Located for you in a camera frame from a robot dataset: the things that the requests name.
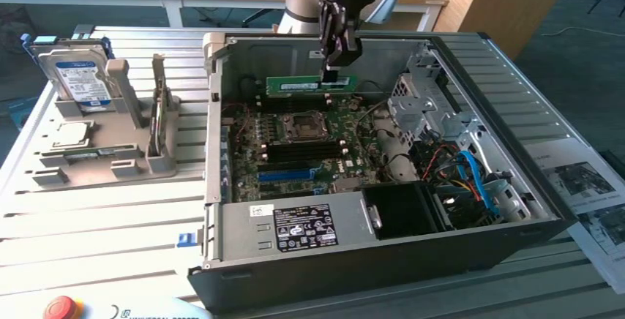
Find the white cable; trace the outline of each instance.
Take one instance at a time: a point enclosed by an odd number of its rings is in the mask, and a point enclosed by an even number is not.
[[[558,36],[564,34],[568,30],[570,29],[578,29],[578,30],[585,30],[590,32],[596,32],[598,34],[605,34],[605,35],[612,35],[612,36],[618,36],[618,37],[625,37],[625,34],[614,34],[613,32],[606,32],[601,30],[594,30],[594,29],[586,29],[586,28],[578,28],[577,26],[569,26],[568,28],[564,28],[561,31],[554,32],[553,34],[541,34],[540,36]]]

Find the motherboard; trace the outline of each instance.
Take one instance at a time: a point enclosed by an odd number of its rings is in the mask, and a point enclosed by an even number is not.
[[[254,105],[226,104],[231,201],[350,192],[379,182],[367,110],[354,94],[259,97]]]

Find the green ram stick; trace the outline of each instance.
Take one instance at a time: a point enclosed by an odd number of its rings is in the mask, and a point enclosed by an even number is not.
[[[357,77],[339,77],[335,83],[321,83],[318,75],[277,76],[267,78],[267,96],[287,94],[351,94],[355,91]]]

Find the paper sheet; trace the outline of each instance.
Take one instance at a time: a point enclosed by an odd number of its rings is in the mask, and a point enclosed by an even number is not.
[[[617,293],[625,293],[625,181],[577,139],[525,146],[580,218],[569,234]]]

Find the slotted metal table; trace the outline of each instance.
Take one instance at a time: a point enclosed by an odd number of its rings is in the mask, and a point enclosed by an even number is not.
[[[116,57],[128,59],[138,97],[151,96],[152,54],[166,55],[168,85],[183,101],[180,172],[172,179],[16,194],[16,179],[23,178],[35,144],[60,117],[47,85],[0,170],[0,308],[62,294],[79,298],[172,296],[202,306],[186,277],[175,272],[179,250],[174,243],[180,232],[200,227],[204,214],[208,82],[202,37],[208,31],[219,30],[96,27],[92,33],[92,37],[110,37]],[[488,38],[437,35],[522,143],[566,137],[585,143]],[[625,296],[614,294],[569,234],[562,233],[517,252],[489,271],[235,315],[274,316],[621,318]]]

